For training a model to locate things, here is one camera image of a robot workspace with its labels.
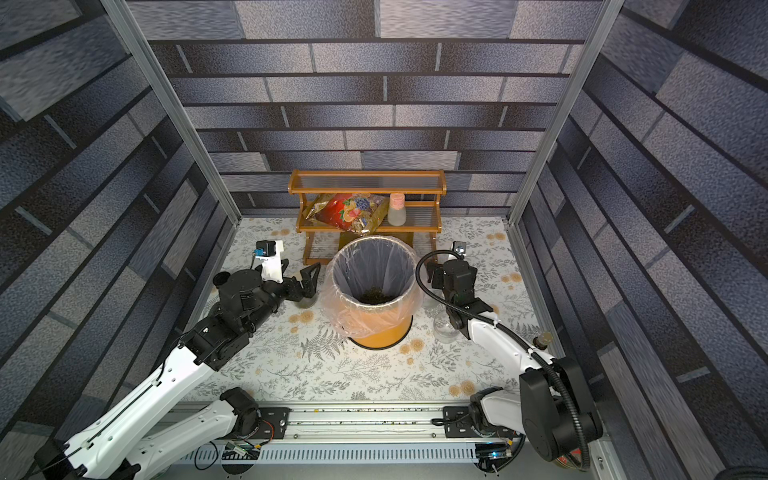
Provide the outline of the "glass tea jar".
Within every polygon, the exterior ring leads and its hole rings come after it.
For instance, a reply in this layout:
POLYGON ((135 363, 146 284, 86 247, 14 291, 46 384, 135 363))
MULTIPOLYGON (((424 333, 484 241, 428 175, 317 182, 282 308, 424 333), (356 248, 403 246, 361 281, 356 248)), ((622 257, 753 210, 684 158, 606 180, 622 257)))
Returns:
POLYGON ((439 317, 433 320, 433 334, 437 341, 449 344, 458 339, 460 331, 451 324, 448 317, 439 317))

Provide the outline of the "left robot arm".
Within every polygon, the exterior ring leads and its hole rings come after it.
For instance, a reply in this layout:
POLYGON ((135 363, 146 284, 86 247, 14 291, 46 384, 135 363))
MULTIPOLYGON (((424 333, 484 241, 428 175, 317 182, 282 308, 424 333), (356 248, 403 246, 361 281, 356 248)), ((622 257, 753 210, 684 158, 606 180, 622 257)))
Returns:
POLYGON ((285 260, 213 278, 218 302, 183 333, 160 366, 114 408, 67 441, 49 440, 35 454, 47 479, 151 479, 182 456, 233 434, 248 437, 261 420, 242 388, 225 391, 199 412, 157 433, 152 428, 190 391, 219 372, 285 301, 317 293, 320 267, 280 281, 285 260))

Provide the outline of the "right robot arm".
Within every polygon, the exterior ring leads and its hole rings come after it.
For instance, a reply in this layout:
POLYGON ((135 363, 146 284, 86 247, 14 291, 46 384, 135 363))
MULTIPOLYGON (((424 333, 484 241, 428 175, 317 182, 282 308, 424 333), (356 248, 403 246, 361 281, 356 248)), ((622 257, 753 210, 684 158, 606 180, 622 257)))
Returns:
POLYGON ((539 341, 529 342, 499 320, 475 294, 477 269, 460 254, 437 250, 415 267, 422 292, 445 307, 453 330, 481 346, 517 378, 516 394, 502 387, 471 396, 467 422, 479 435, 506 429, 523 435, 546 461, 562 457, 580 471, 591 468, 590 443, 603 424, 578 362, 555 357, 539 341))

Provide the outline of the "wooden two-tier shelf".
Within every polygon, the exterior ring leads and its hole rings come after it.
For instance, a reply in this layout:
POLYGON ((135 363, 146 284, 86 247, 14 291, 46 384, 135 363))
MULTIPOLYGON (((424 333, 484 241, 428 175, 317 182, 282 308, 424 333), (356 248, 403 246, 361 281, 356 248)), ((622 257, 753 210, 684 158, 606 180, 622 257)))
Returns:
POLYGON ((301 209, 309 204, 310 195, 326 193, 427 195, 427 200, 405 202, 407 218, 403 226, 384 222, 377 233, 393 234, 401 239, 427 234, 430 246, 436 249, 437 236, 442 232, 440 202, 447 194, 447 184, 442 170, 295 170, 288 192, 299 197, 301 209))

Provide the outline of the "pink lidded plastic cup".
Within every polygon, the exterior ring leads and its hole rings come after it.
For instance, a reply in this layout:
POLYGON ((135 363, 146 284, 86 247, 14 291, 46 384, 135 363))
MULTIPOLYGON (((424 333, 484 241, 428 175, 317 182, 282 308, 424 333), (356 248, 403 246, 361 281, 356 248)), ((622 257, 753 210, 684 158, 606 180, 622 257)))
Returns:
POLYGON ((395 227, 405 225, 407 221, 407 211, 404 193, 390 194, 387 221, 391 226, 395 227))

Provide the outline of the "floral table mat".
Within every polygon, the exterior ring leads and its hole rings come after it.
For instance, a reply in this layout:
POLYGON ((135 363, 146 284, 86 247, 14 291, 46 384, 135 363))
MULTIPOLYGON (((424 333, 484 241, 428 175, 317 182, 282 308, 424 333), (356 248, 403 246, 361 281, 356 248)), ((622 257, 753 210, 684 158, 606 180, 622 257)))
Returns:
MULTIPOLYGON (((439 248, 465 241, 478 270, 476 292, 501 321, 532 340, 544 327, 534 313, 503 219, 448 217, 439 248)), ((482 347, 459 335, 437 341, 433 320, 444 308, 425 299, 404 340, 385 350, 363 349, 340 336, 315 303, 284 303, 249 344, 218 373, 185 396, 209 402, 241 387, 257 401, 460 401, 489 387, 515 392, 517 378, 482 347)))

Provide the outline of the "colourful candy bag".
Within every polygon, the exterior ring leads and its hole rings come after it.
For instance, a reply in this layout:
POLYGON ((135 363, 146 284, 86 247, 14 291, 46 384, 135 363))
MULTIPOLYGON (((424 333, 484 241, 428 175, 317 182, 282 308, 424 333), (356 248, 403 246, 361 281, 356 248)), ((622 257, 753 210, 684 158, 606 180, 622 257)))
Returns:
POLYGON ((304 209, 303 218, 313 224, 336 227, 362 236, 374 233, 384 221, 389 197, 370 193, 325 193, 304 209))

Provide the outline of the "dark red small jar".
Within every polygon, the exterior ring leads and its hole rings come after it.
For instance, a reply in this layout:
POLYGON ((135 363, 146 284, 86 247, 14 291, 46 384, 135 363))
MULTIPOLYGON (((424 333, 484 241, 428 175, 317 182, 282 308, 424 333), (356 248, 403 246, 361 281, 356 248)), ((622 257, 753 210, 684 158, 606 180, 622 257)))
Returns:
POLYGON ((219 289, 228 282, 230 276, 231 276, 230 272, 221 271, 213 277, 212 283, 217 289, 219 289))

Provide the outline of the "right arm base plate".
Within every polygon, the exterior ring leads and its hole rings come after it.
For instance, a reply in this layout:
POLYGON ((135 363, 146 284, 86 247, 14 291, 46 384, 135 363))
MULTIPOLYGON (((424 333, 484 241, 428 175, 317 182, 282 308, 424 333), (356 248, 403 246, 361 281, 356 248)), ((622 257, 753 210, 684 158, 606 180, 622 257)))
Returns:
POLYGON ((522 434, 506 427, 476 427, 466 406, 444 406, 439 425, 443 428, 445 437, 449 439, 498 438, 514 440, 522 437, 522 434))

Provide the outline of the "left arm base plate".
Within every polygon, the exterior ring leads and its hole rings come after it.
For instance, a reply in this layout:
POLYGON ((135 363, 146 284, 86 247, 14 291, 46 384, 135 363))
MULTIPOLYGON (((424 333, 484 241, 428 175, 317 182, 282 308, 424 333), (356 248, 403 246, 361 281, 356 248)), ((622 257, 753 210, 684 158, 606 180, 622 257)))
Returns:
POLYGON ((233 430, 224 436, 227 440, 282 440, 288 426, 291 410, 286 407, 260 407, 236 416, 233 430))

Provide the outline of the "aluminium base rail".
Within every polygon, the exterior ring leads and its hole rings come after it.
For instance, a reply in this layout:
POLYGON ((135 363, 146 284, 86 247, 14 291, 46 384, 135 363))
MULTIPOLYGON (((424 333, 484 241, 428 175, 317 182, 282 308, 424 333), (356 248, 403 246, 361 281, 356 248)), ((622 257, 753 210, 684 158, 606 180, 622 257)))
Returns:
POLYGON ((467 402, 271 403, 291 410, 285 438, 219 439, 182 456, 162 479, 578 479, 566 458, 545 461, 525 436, 449 439, 444 406, 467 402))

